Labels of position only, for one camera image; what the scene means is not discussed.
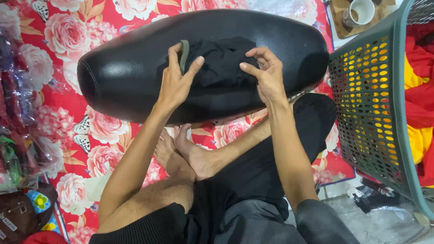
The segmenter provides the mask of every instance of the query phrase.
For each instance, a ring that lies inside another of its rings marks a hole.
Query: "wooden board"
[[[379,4],[377,4],[379,0],[373,0],[372,2],[375,6],[375,14],[371,22],[356,28],[350,28],[342,25],[342,15],[344,10],[350,7],[350,3],[347,0],[332,0],[332,3],[330,4],[330,10],[332,12],[336,33],[340,39],[344,39],[367,30],[369,27],[384,19],[387,14],[390,14],[386,12],[387,6],[393,6],[396,4],[395,0],[382,0]]]

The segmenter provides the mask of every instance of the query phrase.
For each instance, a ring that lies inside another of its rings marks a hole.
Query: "green flower print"
[[[36,199],[33,201],[35,206],[37,206],[40,209],[45,209],[45,203],[47,202],[47,198],[43,197],[41,194],[39,194]]]

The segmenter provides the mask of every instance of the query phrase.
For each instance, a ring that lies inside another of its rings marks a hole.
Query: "white mug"
[[[357,21],[351,13],[355,11],[358,15]],[[342,24],[348,27],[359,27],[369,23],[374,17],[375,6],[372,0],[354,0],[350,7],[344,10]]]

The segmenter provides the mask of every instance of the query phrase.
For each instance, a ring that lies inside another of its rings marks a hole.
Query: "perforated plastic basket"
[[[421,189],[407,132],[404,47],[407,24],[434,20],[434,0],[400,8],[331,54],[342,156],[412,200],[434,220],[434,189]]]

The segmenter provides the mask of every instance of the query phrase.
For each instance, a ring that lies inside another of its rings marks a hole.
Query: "floral bedsheet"
[[[258,1],[262,0],[10,0],[0,3],[0,26],[9,29],[22,43],[20,52],[38,92],[37,119],[45,143],[58,154],[59,161],[47,177],[59,193],[61,218],[56,219],[64,220],[59,227],[66,229],[68,237],[65,237],[70,243],[88,243],[98,227],[98,202],[86,196],[84,179],[113,171],[140,129],[138,124],[108,117],[87,105],[77,82],[78,59],[116,36],[168,16],[214,8],[255,9]],[[276,6],[287,0],[267,2],[279,11],[259,10],[314,26],[332,50],[322,1],[298,0],[302,3],[301,11],[288,12]],[[331,97],[327,79],[328,76],[324,77],[315,92]],[[65,85],[63,92],[53,92],[53,87],[56,89],[59,84]],[[266,111],[260,111],[217,123],[207,122],[200,129],[191,130],[191,139],[205,149],[216,149],[236,139],[265,115]],[[90,143],[89,152],[84,143]],[[110,169],[104,167],[106,162]],[[327,149],[318,156],[312,170],[324,183],[354,177],[353,168],[341,157],[336,125],[327,137]],[[164,169],[152,159],[143,186],[165,177]]]

